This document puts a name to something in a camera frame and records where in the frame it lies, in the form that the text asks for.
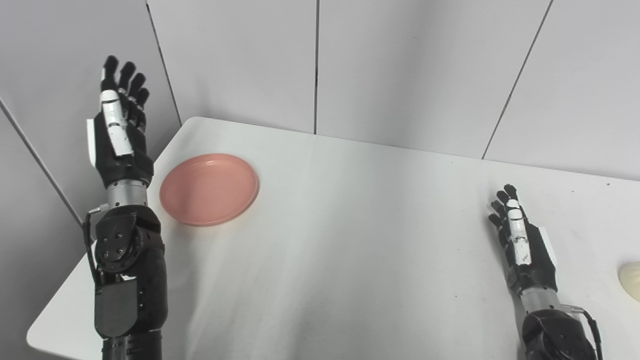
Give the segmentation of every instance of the pink plate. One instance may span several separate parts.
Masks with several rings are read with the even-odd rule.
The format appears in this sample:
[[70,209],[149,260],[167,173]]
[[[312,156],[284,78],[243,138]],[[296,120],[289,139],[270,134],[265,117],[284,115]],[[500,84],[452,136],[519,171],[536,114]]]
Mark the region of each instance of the pink plate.
[[229,154],[204,154],[180,163],[160,186],[160,204],[188,225],[217,225],[246,210],[258,194],[251,165]]

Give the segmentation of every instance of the cream-colored object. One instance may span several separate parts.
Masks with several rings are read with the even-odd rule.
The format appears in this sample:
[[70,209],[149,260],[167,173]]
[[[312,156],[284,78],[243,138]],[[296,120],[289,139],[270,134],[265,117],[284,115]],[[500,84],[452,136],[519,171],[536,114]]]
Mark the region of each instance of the cream-colored object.
[[640,262],[622,265],[618,272],[618,278],[627,293],[640,301]]

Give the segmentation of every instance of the table surface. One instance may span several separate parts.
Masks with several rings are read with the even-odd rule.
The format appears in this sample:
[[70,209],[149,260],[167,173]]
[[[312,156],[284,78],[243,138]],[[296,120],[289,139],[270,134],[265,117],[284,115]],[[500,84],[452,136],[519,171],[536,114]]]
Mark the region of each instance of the table surface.
[[[160,184],[209,152],[245,159],[260,192],[230,222],[182,225]],[[148,191],[166,242],[164,358],[522,359],[522,308],[486,219],[504,183],[547,228],[561,301],[598,320],[605,358],[640,358],[640,304],[617,276],[640,260],[640,183],[205,118],[184,124]],[[100,358],[86,258],[27,341]]]

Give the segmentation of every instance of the robotic arm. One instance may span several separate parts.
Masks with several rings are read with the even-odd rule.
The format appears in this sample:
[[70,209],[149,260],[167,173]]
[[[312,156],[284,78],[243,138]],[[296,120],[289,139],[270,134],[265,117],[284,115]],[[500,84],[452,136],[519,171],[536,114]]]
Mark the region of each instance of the robotic arm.
[[600,334],[594,319],[581,307],[560,303],[556,267],[540,230],[525,215],[516,188],[507,184],[497,196],[500,201],[491,204],[497,215],[491,214],[489,220],[498,229],[509,265],[507,283],[527,313],[522,324],[527,360],[596,359],[582,324],[572,313],[581,313],[587,318],[596,343],[597,359],[602,360]]
[[[118,60],[102,70],[100,112],[87,120],[89,156],[107,190],[108,204],[89,211],[84,242],[95,282],[95,329],[104,339],[103,360],[161,360],[167,317],[166,265],[160,221],[147,206],[154,174],[147,156],[143,74],[127,62],[116,83]],[[91,215],[107,211],[95,226]]]

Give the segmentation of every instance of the black cable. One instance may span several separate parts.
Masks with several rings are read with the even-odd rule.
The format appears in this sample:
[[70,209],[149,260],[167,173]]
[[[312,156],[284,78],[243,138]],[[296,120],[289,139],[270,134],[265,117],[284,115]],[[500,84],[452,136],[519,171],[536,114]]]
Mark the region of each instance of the black cable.
[[89,267],[91,269],[91,276],[93,282],[98,284],[98,271],[95,269],[95,263],[93,262],[93,256],[91,255],[91,213],[87,213],[82,224],[84,247],[86,248],[86,257],[89,260]]
[[602,339],[600,338],[600,331],[598,330],[598,323],[594,320],[586,310],[582,310],[582,314],[587,318],[587,323],[591,328],[593,334],[593,341],[596,343],[596,353],[598,354],[598,360],[602,360]]

